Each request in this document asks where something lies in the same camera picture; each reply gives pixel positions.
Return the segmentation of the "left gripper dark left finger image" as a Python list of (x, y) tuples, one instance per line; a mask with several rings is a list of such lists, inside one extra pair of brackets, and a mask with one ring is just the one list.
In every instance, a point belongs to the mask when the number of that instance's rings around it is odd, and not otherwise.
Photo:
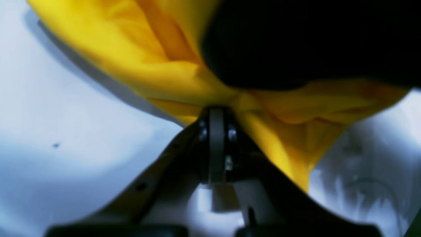
[(160, 157), (104, 208), (47, 237), (188, 237), (187, 206), (200, 183), (217, 180), (217, 108), (170, 142)]

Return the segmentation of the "left gripper dark right finger image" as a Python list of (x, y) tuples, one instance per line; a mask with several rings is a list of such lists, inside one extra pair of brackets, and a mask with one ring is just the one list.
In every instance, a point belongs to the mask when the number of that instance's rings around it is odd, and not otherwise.
[(217, 182), (233, 187), (245, 226), (237, 237), (380, 237), (317, 204), (263, 154), (233, 112), (217, 108)]

